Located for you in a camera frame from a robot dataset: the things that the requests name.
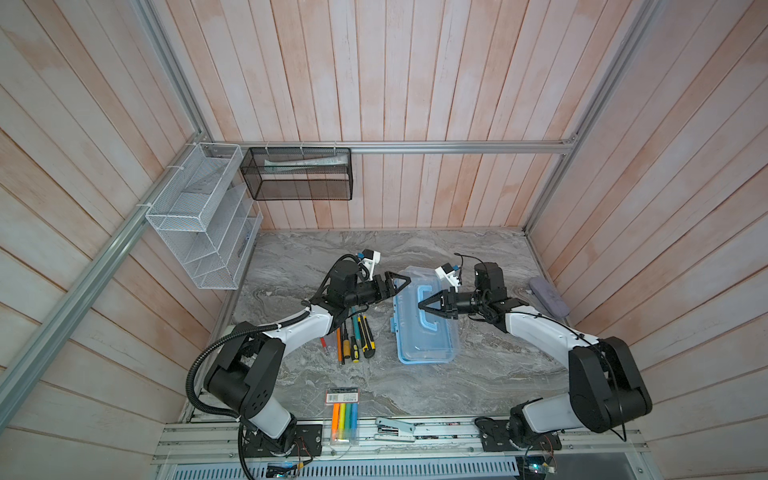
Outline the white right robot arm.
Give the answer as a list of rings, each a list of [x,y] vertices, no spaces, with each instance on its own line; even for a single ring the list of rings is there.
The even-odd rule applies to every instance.
[[[493,262],[474,266],[475,287],[461,292],[462,268],[446,263],[437,277],[449,284],[418,308],[456,320],[462,315],[488,323],[503,333],[534,345],[568,371],[568,391],[513,407],[507,424],[509,441],[525,449],[547,434],[586,428],[616,432],[624,439],[626,424],[653,409],[653,402],[629,346],[611,336],[575,330],[539,312],[528,302],[508,295],[502,269]]]

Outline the blue clear-lid tool box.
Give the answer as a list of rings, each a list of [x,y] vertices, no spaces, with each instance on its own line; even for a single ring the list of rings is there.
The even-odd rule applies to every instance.
[[[398,357],[406,365],[445,364],[460,350],[459,325],[456,320],[425,312],[418,303],[447,289],[433,269],[408,266],[400,272],[409,277],[409,285],[393,301],[391,331],[396,336]]]

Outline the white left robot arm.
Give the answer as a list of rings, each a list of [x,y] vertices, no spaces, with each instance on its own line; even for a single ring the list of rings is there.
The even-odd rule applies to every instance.
[[[185,381],[189,403],[233,418],[247,430],[282,442],[280,449],[286,450],[295,437],[296,418],[273,398],[283,358],[410,283],[409,277],[390,271],[373,274],[357,256],[342,255],[301,311],[269,324],[243,322],[203,350]]]

